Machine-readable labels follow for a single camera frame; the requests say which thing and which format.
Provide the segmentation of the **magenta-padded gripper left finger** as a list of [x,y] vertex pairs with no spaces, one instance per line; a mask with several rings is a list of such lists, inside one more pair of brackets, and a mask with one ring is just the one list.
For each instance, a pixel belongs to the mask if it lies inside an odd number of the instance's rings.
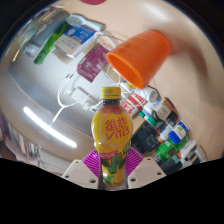
[[100,179],[100,159],[92,150],[82,160],[75,159],[62,177],[84,188],[97,189]]

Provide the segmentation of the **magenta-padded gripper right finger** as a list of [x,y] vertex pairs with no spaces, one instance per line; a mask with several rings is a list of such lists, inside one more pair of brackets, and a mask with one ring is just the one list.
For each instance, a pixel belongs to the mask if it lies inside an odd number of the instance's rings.
[[125,169],[128,189],[143,187],[166,176],[152,157],[144,157],[134,148],[127,153]]

